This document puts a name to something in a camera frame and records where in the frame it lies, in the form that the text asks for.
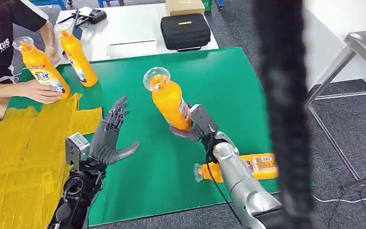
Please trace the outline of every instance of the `orange detergent bottle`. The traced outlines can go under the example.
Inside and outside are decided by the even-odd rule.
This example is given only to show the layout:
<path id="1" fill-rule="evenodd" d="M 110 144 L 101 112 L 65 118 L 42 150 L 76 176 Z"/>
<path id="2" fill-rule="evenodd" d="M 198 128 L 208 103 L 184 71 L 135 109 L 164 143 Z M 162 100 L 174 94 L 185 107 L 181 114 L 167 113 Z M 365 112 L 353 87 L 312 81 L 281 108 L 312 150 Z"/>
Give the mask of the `orange detergent bottle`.
<path id="1" fill-rule="evenodd" d="M 143 84 L 152 92 L 153 103 L 171 126 L 185 131 L 191 129 L 189 107 L 182 98 L 180 86 L 170 80 L 167 69 L 151 68 L 146 72 Z"/>
<path id="2" fill-rule="evenodd" d="M 97 83 L 97 76 L 83 53 L 82 44 L 69 30 L 69 25 L 58 24 L 55 30 L 60 32 L 60 42 L 74 68 L 80 82 L 85 87 Z"/>
<path id="3" fill-rule="evenodd" d="M 278 177 L 278 167 L 275 162 L 274 154 L 240 155 L 239 159 L 243 161 L 246 168 L 250 169 L 253 177 L 258 180 Z M 222 183 L 224 180 L 219 165 L 211 162 L 209 163 L 209 166 L 215 181 Z M 203 179 L 212 180 L 207 164 L 200 165 L 196 163 L 194 165 L 194 175 L 197 182 L 200 182 Z"/>
<path id="4" fill-rule="evenodd" d="M 71 94 L 68 84 L 51 63 L 48 56 L 34 46 L 30 37 L 19 37 L 13 41 L 13 47 L 21 52 L 23 62 L 41 84 L 51 85 L 62 92 L 60 99 L 66 99 Z"/>

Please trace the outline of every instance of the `yellow tape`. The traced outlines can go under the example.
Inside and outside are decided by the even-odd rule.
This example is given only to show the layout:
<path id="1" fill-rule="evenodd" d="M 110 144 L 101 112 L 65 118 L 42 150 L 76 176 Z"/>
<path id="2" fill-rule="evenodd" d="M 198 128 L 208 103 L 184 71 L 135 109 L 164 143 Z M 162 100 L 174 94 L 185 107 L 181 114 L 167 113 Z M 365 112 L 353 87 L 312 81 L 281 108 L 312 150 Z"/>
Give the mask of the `yellow tape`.
<path id="1" fill-rule="evenodd" d="M 65 138 L 93 133 L 101 108 L 77 111 L 80 94 L 34 108 L 10 108 L 0 124 L 0 229 L 45 229 L 68 177 Z"/>

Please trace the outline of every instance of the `black t-shirt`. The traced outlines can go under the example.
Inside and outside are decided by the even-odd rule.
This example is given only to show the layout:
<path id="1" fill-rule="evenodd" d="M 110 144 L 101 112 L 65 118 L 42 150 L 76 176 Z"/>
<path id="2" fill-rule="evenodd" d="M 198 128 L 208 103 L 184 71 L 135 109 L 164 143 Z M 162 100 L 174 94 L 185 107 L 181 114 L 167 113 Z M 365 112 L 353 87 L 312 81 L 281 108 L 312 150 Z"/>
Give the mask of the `black t-shirt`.
<path id="1" fill-rule="evenodd" d="M 31 31 L 39 30 L 48 16 L 28 0 L 15 0 L 0 8 L 0 83 L 13 79 L 13 23 Z"/>

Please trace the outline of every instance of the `white wall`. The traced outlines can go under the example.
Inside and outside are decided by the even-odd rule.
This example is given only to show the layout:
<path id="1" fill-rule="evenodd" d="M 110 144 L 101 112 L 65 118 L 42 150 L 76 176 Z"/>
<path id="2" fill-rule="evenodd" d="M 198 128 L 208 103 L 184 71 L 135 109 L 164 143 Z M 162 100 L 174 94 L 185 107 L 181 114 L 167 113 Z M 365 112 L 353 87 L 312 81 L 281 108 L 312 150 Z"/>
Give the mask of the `white wall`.
<path id="1" fill-rule="evenodd" d="M 366 31 L 366 0 L 305 0 L 305 8 L 307 85 L 311 88 L 321 83 L 318 79 L 345 46 L 347 34 Z M 356 56 L 334 82 L 362 78 L 366 78 L 366 62 Z"/>

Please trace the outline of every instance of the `yellow label strip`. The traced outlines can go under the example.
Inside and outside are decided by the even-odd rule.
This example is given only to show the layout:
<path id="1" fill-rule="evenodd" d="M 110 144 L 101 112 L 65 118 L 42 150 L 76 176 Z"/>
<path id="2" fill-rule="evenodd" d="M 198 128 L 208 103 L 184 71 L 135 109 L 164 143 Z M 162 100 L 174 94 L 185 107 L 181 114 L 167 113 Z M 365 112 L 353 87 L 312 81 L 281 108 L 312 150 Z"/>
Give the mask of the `yellow label strip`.
<path id="1" fill-rule="evenodd" d="M 191 21 L 185 21 L 185 22 L 180 22 L 179 25 L 187 25 L 187 24 L 191 24 Z"/>

